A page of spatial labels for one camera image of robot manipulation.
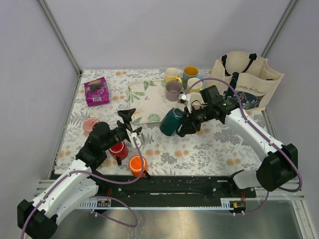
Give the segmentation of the blue floral mug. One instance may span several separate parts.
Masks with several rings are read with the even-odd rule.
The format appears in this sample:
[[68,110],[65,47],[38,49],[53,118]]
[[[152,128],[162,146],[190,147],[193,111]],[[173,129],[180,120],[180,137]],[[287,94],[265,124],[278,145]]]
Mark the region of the blue floral mug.
[[191,78],[203,79],[201,75],[199,75],[198,69],[194,66],[187,66],[184,68],[183,76],[182,76],[182,86],[184,88],[187,87],[187,82]]

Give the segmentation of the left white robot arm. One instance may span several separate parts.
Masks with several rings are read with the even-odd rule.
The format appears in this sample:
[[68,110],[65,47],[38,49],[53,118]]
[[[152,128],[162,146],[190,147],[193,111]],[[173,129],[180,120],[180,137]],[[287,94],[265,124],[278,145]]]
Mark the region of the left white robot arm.
[[132,129],[132,115],[136,110],[118,111],[123,119],[110,129],[106,122],[93,125],[84,146],[76,154],[71,165],[47,189],[31,201],[22,200],[17,207],[17,225],[21,238],[49,239],[59,224],[83,201],[102,197],[108,192],[108,183],[115,181],[94,172],[107,158],[106,152],[124,140],[139,148],[144,137],[142,128]]

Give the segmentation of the dark green mug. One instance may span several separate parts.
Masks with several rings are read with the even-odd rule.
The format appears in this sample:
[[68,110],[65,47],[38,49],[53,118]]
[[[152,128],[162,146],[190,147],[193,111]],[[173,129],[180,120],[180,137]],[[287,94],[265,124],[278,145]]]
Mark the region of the dark green mug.
[[179,108],[172,108],[162,119],[159,129],[166,136],[173,136],[183,123],[185,113]]

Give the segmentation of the pink faceted mug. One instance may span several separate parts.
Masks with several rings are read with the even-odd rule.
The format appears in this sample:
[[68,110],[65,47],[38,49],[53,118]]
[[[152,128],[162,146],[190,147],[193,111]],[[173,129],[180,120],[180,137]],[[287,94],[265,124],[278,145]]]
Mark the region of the pink faceted mug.
[[192,106],[193,106],[196,110],[198,110],[198,109],[200,109],[201,104],[200,104],[199,102],[194,102],[194,103],[192,104]]

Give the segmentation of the yellow mug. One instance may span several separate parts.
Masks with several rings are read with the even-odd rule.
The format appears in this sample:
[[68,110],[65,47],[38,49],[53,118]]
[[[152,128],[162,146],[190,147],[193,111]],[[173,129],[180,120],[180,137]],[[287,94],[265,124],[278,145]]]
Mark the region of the yellow mug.
[[177,68],[168,68],[165,70],[165,82],[177,81],[182,84],[182,79],[179,77],[179,70]]

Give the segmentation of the mauve purple mug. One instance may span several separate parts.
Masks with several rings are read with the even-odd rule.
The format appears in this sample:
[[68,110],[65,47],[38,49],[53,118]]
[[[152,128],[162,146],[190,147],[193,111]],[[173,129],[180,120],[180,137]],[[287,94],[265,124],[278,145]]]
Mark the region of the mauve purple mug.
[[165,86],[165,97],[170,102],[175,102],[178,100],[178,96],[182,91],[182,85],[178,81],[170,81],[166,83]]

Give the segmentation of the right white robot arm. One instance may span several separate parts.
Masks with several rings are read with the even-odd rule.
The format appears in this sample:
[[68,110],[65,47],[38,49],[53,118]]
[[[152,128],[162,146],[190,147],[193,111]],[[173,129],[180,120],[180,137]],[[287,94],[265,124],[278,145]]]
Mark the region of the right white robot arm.
[[298,150],[293,144],[283,144],[259,127],[240,109],[238,102],[224,99],[216,86],[200,92],[204,105],[196,109],[189,94],[180,94],[179,102],[185,104],[184,118],[177,134],[184,137],[200,131],[201,125],[218,120],[231,128],[254,150],[261,161],[258,169],[232,174],[227,184],[228,194],[240,196],[246,188],[262,187],[272,192],[297,176]]

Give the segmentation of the light green mug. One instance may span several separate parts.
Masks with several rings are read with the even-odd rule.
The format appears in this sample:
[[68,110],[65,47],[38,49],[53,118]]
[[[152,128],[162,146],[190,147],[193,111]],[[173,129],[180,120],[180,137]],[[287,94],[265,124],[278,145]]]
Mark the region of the light green mug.
[[204,89],[203,82],[200,81],[199,78],[190,78],[187,81],[186,91],[188,94],[190,93],[200,93],[201,90]]

